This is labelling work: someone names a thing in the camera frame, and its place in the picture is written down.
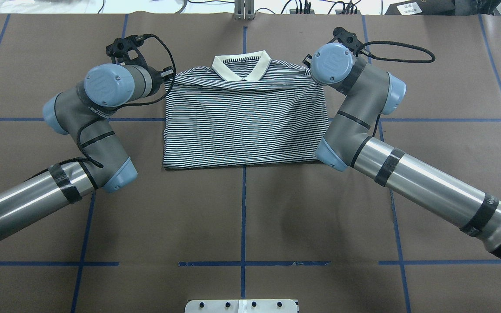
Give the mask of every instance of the shirt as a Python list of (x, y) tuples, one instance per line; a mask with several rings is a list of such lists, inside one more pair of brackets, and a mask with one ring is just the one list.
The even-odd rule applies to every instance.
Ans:
[(306, 162), (328, 129), (324, 90), (266, 51), (178, 73), (166, 99), (165, 168)]

